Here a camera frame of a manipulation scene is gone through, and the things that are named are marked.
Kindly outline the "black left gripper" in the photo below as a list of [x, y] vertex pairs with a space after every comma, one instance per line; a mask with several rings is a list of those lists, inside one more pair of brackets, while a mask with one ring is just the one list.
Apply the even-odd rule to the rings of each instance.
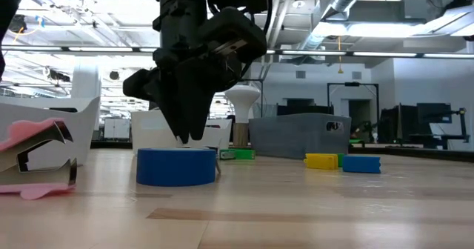
[[[156, 66], [140, 69], [123, 82], [123, 93], [158, 102], [160, 110], [182, 143], [190, 136], [201, 140], [213, 96], [230, 89], [241, 78], [241, 62], [235, 41], [210, 41], [195, 48], [159, 48], [153, 53]], [[187, 123], [181, 102], [187, 102]]]

